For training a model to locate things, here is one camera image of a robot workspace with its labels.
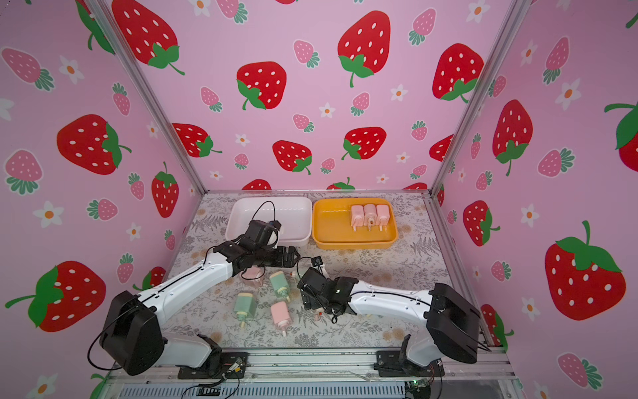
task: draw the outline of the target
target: pink wallpaper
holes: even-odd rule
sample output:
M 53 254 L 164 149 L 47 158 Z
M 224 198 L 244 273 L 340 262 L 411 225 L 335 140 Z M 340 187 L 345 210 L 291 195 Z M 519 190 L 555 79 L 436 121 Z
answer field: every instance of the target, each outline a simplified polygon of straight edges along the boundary
M 114 17 L 210 190 L 431 185 L 510 5 L 140 3 Z
M 527 398 L 635 397 L 637 19 L 635 1 L 533 4 L 444 183 Z
M 83 4 L 30 3 L 0 16 L 2 396 L 94 398 L 111 298 L 162 278 L 198 196 Z

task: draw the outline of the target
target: white flower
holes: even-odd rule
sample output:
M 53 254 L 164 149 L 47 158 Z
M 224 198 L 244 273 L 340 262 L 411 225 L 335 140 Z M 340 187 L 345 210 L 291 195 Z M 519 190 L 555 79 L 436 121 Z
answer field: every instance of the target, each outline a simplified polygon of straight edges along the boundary
M 211 16 L 211 13 L 208 12 L 208 6 L 211 5 L 211 0 L 188 0 L 189 3 L 193 5 L 195 9 L 195 16 L 197 17 L 200 14 L 204 14 L 207 17 Z
M 127 234 L 130 235 L 130 240 L 133 241 L 136 238 L 142 238 L 140 236 L 140 230 L 142 230 L 142 226 L 138 226 L 135 222 L 131 223 L 131 228 L 126 231 Z
M 405 163 L 405 161 L 407 161 L 409 157 L 410 155 L 405 155 L 405 151 L 404 151 L 403 154 L 397 155 L 397 163 L 399 162 Z
M 465 22 L 475 20 L 477 24 L 480 22 L 483 14 L 489 10 L 489 5 L 485 4 L 485 0 L 478 0 L 476 3 L 470 3 L 468 6 L 470 13 Z
M 390 93 L 392 93 L 390 100 L 403 101 L 403 96 L 408 94 L 408 91 L 403 88 L 403 84 L 400 84 L 396 89 L 390 89 Z
M 6 119 L 7 121 L 11 120 L 11 115 L 9 115 L 9 108 L 14 105 L 14 102 L 11 100 L 7 100 L 6 98 L 0 98 L 0 117 L 2 119 Z
M 237 137 L 235 142 L 241 144 L 242 147 L 246 147 L 246 144 L 250 143 L 250 140 L 246 138 L 246 135 L 235 135 L 235 137 Z
M 523 217 L 521 223 L 527 223 L 530 227 L 534 227 L 534 221 L 540 218 L 540 215 L 534 212 L 534 204 L 530 204 L 527 208 L 521 208 Z
M 534 54 L 537 48 L 538 45 L 534 44 L 533 40 L 530 40 L 530 44 L 528 44 L 527 47 L 525 47 L 525 49 L 521 51 L 521 57 L 523 58 L 521 60 L 521 66 L 531 63 L 531 56 L 532 54 Z
M 62 62 L 62 66 L 58 70 L 63 75 L 68 75 L 73 84 L 76 84 L 78 79 L 84 79 L 84 75 L 78 69 L 78 62 L 76 60 L 69 61 L 63 56 L 60 56 L 60 61 Z
M 53 204 L 49 201 L 44 203 L 44 209 L 38 209 L 37 211 L 33 211 L 33 215 L 41 218 L 42 221 L 40 225 L 44 229 L 46 226 L 53 223 L 54 225 L 61 225 L 62 219 L 60 219 L 60 215 L 64 212 L 64 208 L 57 207 L 54 208 Z
M 47 378 L 44 375 L 38 377 L 38 383 L 35 388 L 27 394 L 27 399 L 43 399 L 45 396 L 51 395 L 56 391 L 54 383 L 57 379 L 57 373 Z
M 329 117 L 332 119 L 332 113 L 335 111 L 334 108 L 330 108 L 330 103 L 326 103 L 325 107 L 319 107 L 319 111 L 321 111 L 321 117 Z
M 574 81 L 574 83 L 563 83 L 561 86 L 561 90 L 563 91 L 557 98 L 555 103 L 563 104 L 563 111 L 566 111 L 569 108 L 569 105 L 574 100 L 578 100 L 581 97 L 581 92 L 578 91 L 578 85 L 581 84 L 581 78 L 578 78 Z
M 523 308 L 521 311 L 525 313 L 527 316 L 530 316 L 530 320 L 534 321 L 534 316 L 540 315 L 540 310 L 536 306 L 534 306 L 534 298 L 521 298 L 523 300 Z

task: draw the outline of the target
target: pink strawberry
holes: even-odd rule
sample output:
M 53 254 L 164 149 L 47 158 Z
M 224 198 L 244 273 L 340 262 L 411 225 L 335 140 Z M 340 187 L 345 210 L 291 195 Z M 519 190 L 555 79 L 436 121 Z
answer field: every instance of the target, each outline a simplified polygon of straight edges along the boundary
M 480 151 L 480 134 L 476 133 L 474 138 L 472 139 L 472 147 L 470 147 L 470 154 L 472 155 L 472 159 L 477 159 Z
M 556 177 L 560 172 L 567 173 L 574 166 L 575 159 L 576 155 L 568 148 L 563 148 L 560 152 L 553 149 L 538 164 L 538 173 L 547 177 Z
M 128 184 L 131 185 L 131 194 L 138 200 L 144 199 L 144 182 L 140 180 L 140 175 L 131 173 L 128 176 Z
M 412 125 L 412 137 L 416 141 L 423 140 L 427 135 L 426 124 L 423 121 L 416 121 Z
M 594 391 L 602 388 L 602 376 L 598 374 L 598 369 L 587 360 L 580 360 L 575 354 L 567 352 L 558 356 L 556 362 L 563 373 L 579 387 L 587 388 L 589 385 Z
M 40 188 L 37 180 L 42 178 L 42 168 L 36 156 L 24 149 L 15 151 L 4 163 L 4 169 L 9 177 L 6 184 L 11 191 L 20 195 L 33 194 Z
M 237 154 L 235 157 L 235 166 L 239 168 L 239 170 L 244 170 L 248 167 L 248 157 L 246 154 Z
M 2 58 L 15 75 L 31 84 L 33 83 L 39 90 L 51 91 L 55 88 L 53 77 L 46 69 L 41 69 L 38 60 L 32 55 L 11 47 L 0 49 Z
M 297 40 L 293 46 L 297 61 L 306 64 L 308 68 L 319 66 L 319 53 L 317 53 L 312 44 L 307 41 Z
M 128 116 L 128 112 L 131 110 L 131 102 L 128 100 L 126 96 L 126 90 L 124 90 L 124 86 L 120 83 L 116 83 L 113 85 L 113 102 L 115 102 L 115 106 L 119 109 L 120 113 L 124 116 Z
M 202 95 L 202 102 L 208 105 L 208 108 L 213 112 L 221 112 L 221 103 L 219 102 L 219 96 L 206 86 L 202 86 L 200 89 Z
M 315 129 L 315 126 L 305 115 L 295 114 L 292 116 L 292 121 L 295 123 L 295 126 L 299 130 L 303 130 L 306 133 L 310 133 Z
M 166 240 L 166 247 L 169 250 L 172 251 L 175 249 L 175 236 L 171 230 L 166 230 L 164 233 L 164 240 Z
M 131 278 L 133 274 L 133 256 L 130 253 L 125 253 L 120 259 L 120 264 L 117 267 L 117 278 L 120 284 L 124 284 Z
M 328 174 L 332 172 L 333 169 L 334 169 L 334 159 L 328 158 L 321 163 L 321 172 L 323 174 Z
M 495 279 L 502 283 L 505 280 L 510 279 L 512 276 L 512 270 L 510 269 L 510 265 L 505 262 L 495 262 L 492 265 L 492 275 Z
M 421 176 L 426 174 L 426 170 L 427 170 L 427 165 L 419 165 L 415 167 L 414 169 L 412 169 L 412 173 L 410 174 L 410 179 L 416 180 L 420 178 Z
M 569 58 L 569 38 L 563 36 L 555 44 L 552 51 L 547 56 L 545 61 L 545 67 L 547 68 L 543 72 L 543 83 L 550 84 L 554 82 L 557 77 L 560 76 L 560 68 L 564 67 Z
M 102 198 L 99 202 L 98 200 L 91 201 L 86 210 L 91 218 L 100 219 L 104 222 L 111 220 L 117 215 L 117 206 L 106 198 Z
M 363 112 L 370 106 L 370 94 L 363 92 L 360 95 L 352 99 L 352 107 L 350 112 L 354 116 L 361 116 Z
M 412 22 L 413 31 L 410 31 L 410 42 L 413 46 L 420 45 L 422 41 L 426 40 L 426 36 L 432 33 L 435 20 L 436 10 L 428 8 Z

